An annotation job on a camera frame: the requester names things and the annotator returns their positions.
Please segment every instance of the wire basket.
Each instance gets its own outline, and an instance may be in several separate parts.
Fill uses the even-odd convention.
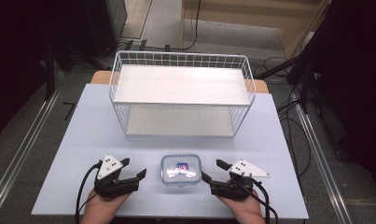
[[[242,55],[119,51],[109,82],[126,135],[233,137],[255,94]],[[237,98],[243,102],[235,103]]]

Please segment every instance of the wooden cabinet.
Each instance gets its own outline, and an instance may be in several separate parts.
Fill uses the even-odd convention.
[[[182,2],[181,43],[183,20],[196,19],[198,4],[198,0]],[[292,58],[326,7],[327,0],[205,0],[199,20],[276,28],[286,57]]]

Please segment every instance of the white shelf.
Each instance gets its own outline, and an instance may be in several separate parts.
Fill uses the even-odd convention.
[[[127,135],[234,136],[227,107],[133,105]]]
[[[115,104],[249,106],[241,69],[123,65]]]

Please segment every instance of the metal wire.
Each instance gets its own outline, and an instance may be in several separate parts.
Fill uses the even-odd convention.
[[[252,76],[249,61],[243,55],[121,50],[117,53],[112,71],[112,77],[109,82],[109,96],[111,102],[114,102],[115,99],[122,66],[127,64],[241,69],[245,80],[245,86],[247,89],[246,94],[250,105],[229,106],[233,135],[237,133],[249,108],[255,100],[255,82]],[[131,105],[113,104],[113,107],[115,108],[122,129],[126,133]]]

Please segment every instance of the food container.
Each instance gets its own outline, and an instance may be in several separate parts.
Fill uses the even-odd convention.
[[[193,154],[167,155],[161,159],[160,175],[167,187],[194,186],[202,180],[202,161]]]

